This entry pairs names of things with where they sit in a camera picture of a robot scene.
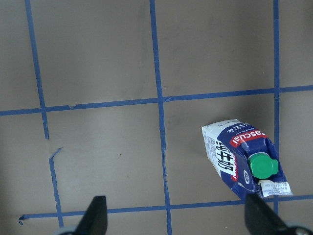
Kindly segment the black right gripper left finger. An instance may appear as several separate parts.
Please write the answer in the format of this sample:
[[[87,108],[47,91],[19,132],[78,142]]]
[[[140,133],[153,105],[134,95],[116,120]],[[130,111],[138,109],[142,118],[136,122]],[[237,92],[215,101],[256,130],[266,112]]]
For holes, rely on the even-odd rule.
[[[95,196],[76,227],[75,235],[105,235],[108,228],[105,196]]]

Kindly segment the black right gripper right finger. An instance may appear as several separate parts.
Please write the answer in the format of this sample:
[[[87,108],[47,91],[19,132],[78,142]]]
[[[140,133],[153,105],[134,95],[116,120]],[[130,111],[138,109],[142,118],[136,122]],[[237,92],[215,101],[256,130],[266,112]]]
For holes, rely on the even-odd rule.
[[[292,235],[293,228],[257,194],[248,194],[245,200],[245,225],[251,235]]]

